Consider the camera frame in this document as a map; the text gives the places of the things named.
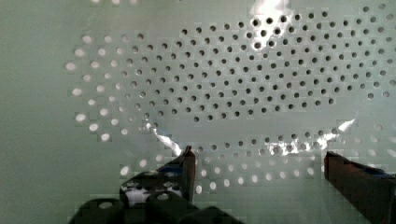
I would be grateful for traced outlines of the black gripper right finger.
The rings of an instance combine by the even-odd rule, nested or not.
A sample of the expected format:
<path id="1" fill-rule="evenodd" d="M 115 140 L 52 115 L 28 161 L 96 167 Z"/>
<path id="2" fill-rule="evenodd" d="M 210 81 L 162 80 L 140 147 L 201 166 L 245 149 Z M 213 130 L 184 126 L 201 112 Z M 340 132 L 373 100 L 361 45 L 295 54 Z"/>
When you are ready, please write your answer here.
<path id="1" fill-rule="evenodd" d="M 395 175 L 328 151 L 324 176 L 371 224 L 396 224 Z"/>

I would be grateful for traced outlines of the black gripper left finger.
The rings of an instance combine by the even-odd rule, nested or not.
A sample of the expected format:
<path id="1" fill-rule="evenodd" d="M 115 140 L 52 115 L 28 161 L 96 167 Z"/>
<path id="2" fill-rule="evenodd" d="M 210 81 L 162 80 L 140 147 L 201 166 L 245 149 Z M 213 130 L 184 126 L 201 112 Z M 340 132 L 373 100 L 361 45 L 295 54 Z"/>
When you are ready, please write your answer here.
<path id="1" fill-rule="evenodd" d="M 151 194 L 171 191 L 191 201 L 195 180 L 195 154 L 191 146 L 154 171 L 142 172 L 120 185 L 120 200 L 129 207 L 144 203 Z"/>

